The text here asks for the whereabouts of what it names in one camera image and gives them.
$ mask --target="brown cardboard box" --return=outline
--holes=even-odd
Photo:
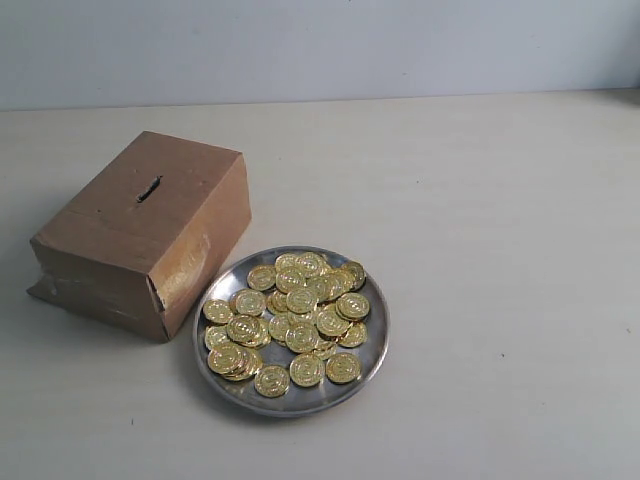
[[[250,219],[241,153],[144,132],[31,239],[28,292],[167,341]]]

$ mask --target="pile of coins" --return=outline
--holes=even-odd
[[[204,303],[203,314],[213,323],[204,334],[209,368],[233,382],[255,376],[256,391],[270,398],[284,395],[291,381],[308,388],[325,375],[336,384],[357,379],[358,357],[337,350],[367,341],[370,305],[356,293],[365,281],[359,263],[333,268],[315,252],[284,253],[275,265],[254,267],[247,275],[249,288],[228,302]],[[263,365],[258,349],[272,339],[297,354],[288,369]]]

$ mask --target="plate rim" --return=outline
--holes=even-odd
[[[367,274],[367,282],[370,282],[373,284],[374,289],[378,292],[378,295],[380,296],[380,300],[382,302],[382,306],[384,308],[384,315],[383,315],[383,319],[384,322],[386,324],[386,328],[385,328],[385,338],[384,338],[384,343],[382,345],[382,352],[380,353],[380,356],[378,357],[378,359],[376,360],[376,363],[374,364],[373,368],[371,369],[371,371],[367,374],[366,377],[364,377],[362,379],[362,381],[356,386],[354,387],[352,390],[350,390],[349,392],[347,392],[346,394],[340,396],[339,398],[324,404],[324,405],[320,405],[317,407],[313,407],[313,408],[307,408],[304,410],[271,410],[268,408],[264,408],[264,407],[258,407],[255,405],[251,405],[247,402],[244,402],[243,400],[241,400],[240,398],[236,397],[235,395],[232,395],[231,393],[229,393],[227,390],[225,390],[224,388],[222,388],[218,382],[213,379],[211,377],[211,372],[209,370],[209,368],[206,365],[206,362],[204,362],[202,360],[202,358],[200,358],[200,354],[198,353],[198,348],[199,348],[199,342],[198,342],[198,325],[199,325],[199,321],[200,321],[200,312],[202,310],[202,306],[204,305],[204,302],[208,296],[208,293],[213,290],[217,284],[220,282],[220,280],[222,278],[224,278],[226,275],[228,275],[233,269],[235,269],[236,267],[238,267],[240,264],[244,263],[245,261],[247,261],[248,259],[252,258],[252,257],[256,257],[259,255],[264,255],[267,253],[271,253],[274,250],[286,250],[286,249],[291,249],[291,250],[307,250],[310,252],[326,252],[332,255],[336,255],[342,258],[346,258],[347,260],[351,260],[349,257],[346,257],[345,255],[342,255],[340,253],[337,252],[333,252],[331,250],[327,250],[326,248],[320,248],[320,247],[313,247],[313,246],[309,246],[309,245],[282,245],[282,246],[278,246],[278,247],[271,247],[271,248],[267,248],[265,250],[261,250],[259,252],[255,252],[252,253],[250,255],[247,255],[243,258],[241,258],[240,260],[234,262],[232,265],[230,265],[228,268],[226,268],[223,272],[219,273],[218,275],[216,275],[215,279],[213,280],[212,283],[209,284],[209,286],[204,290],[204,292],[202,293],[200,300],[198,301],[198,307],[194,313],[194,322],[193,322],[193,331],[192,331],[192,340],[193,340],[193,347],[194,347],[194,354],[196,357],[196,363],[198,364],[198,370],[200,370],[200,373],[202,374],[202,376],[205,378],[205,380],[207,381],[207,383],[209,385],[211,385],[214,390],[219,393],[224,399],[242,407],[242,408],[246,408],[248,410],[251,410],[254,413],[257,413],[259,415],[265,415],[265,416],[269,416],[269,417],[280,417],[280,418],[294,418],[294,417],[302,417],[302,416],[306,416],[306,415],[312,415],[314,413],[318,413],[321,412],[323,410],[327,410],[329,408],[335,407],[336,405],[341,404],[342,402],[345,402],[346,400],[348,400],[349,398],[353,397],[356,393],[358,393],[360,390],[362,390],[362,388],[364,388],[364,386],[375,376],[375,374],[378,372],[378,370],[380,369],[380,367],[382,366],[382,362],[384,361],[385,357],[387,356],[387,350],[389,348],[389,323],[390,323],[390,318],[389,318],[389,307],[387,305],[387,301],[384,298],[384,295],[382,293],[382,290],[380,289],[380,287],[378,286],[378,284],[376,283],[375,280],[373,280],[373,278],[371,278],[368,274]]]

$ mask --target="metal plate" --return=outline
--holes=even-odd
[[[357,355],[362,363],[360,378],[345,385],[335,385],[326,377],[320,385],[302,388],[291,383],[289,391],[278,398],[265,398],[255,391],[253,379],[239,383],[228,382],[213,373],[207,367],[208,351],[204,346],[204,332],[209,321],[202,314],[202,306],[209,299],[219,298],[229,300],[231,295],[247,287],[247,274],[256,265],[273,264],[275,259],[286,252],[318,252],[325,254],[332,267],[339,267],[349,259],[334,252],[316,247],[278,247],[250,255],[222,273],[203,295],[198,309],[193,329],[193,341],[196,351],[196,361],[200,372],[209,384],[228,400],[248,408],[261,415],[273,417],[300,417],[317,413],[331,408],[355,395],[365,384],[373,378],[380,368],[387,352],[389,314],[384,297],[378,285],[367,274],[367,281],[358,291],[367,297],[371,304],[371,312],[366,319],[369,339],[357,348],[343,348],[338,346],[338,352],[344,351]],[[272,315],[267,311],[266,318]],[[285,347],[272,341],[260,349],[265,365],[276,364],[288,368],[295,354]]]

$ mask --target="wall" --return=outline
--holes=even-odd
[[[629,87],[638,0],[1,0],[0,109]]]

